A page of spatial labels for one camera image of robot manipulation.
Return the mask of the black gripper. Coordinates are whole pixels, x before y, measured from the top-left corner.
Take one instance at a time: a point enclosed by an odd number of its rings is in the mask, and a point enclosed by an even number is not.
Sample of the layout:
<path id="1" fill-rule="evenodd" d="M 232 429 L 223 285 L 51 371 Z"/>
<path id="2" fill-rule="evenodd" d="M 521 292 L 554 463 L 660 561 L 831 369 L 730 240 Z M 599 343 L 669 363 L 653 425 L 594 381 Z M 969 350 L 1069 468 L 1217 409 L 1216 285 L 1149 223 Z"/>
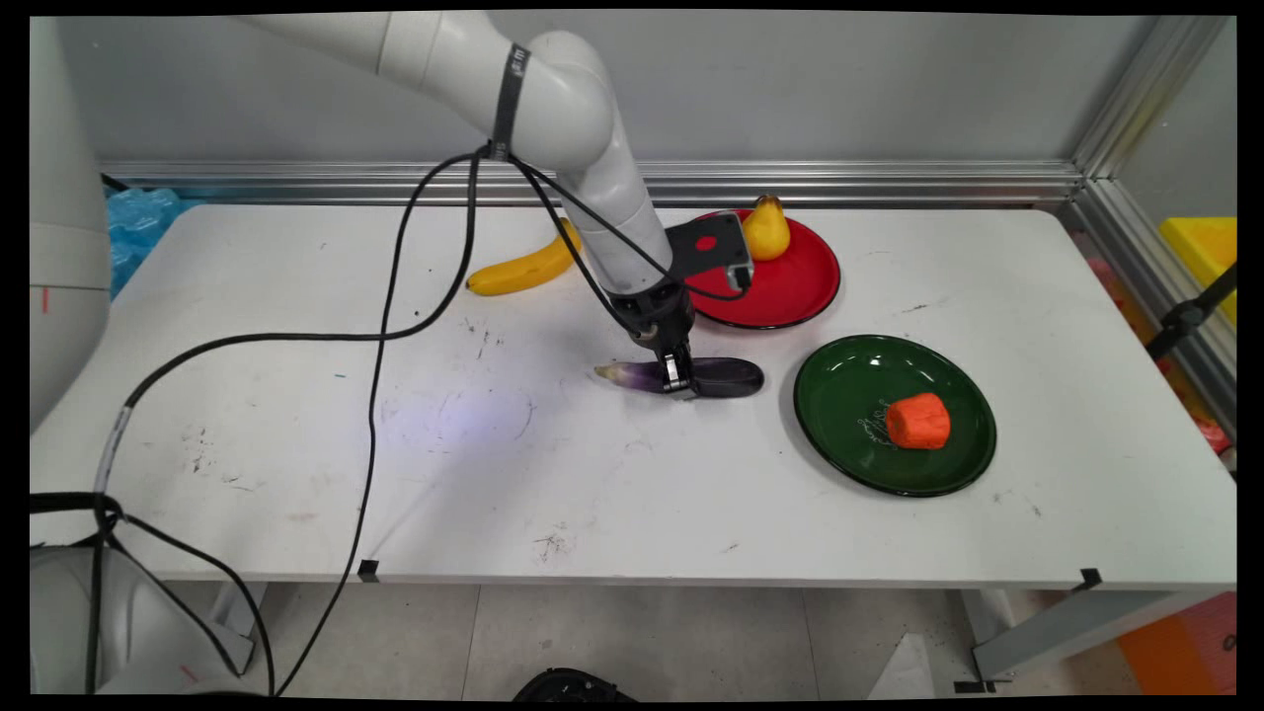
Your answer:
<path id="1" fill-rule="evenodd" d="M 633 342 L 652 350 L 664 369 L 664 393 L 689 396 L 689 374 L 695 372 L 689 337 L 695 309 L 688 288 L 661 280 L 632 295 L 611 295 L 611 304 L 628 325 Z"/>

